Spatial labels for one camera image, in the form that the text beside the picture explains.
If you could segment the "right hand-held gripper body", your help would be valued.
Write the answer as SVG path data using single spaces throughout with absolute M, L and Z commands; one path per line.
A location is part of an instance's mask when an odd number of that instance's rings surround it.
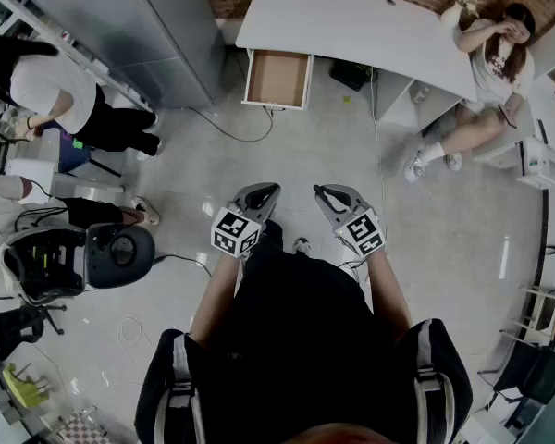
M 350 215 L 342 224 L 334 227 L 334 234 L 361 258 L 385 246 L 384 235 L 373 208 Z

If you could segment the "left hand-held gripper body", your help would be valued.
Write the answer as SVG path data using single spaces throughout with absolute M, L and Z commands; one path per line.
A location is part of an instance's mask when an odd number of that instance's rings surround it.
M 240 207 L 232 201 L 218 211 L 211 227 L 211 245 L 239 258 L 258 243 L 264 228 L 262 208 Z

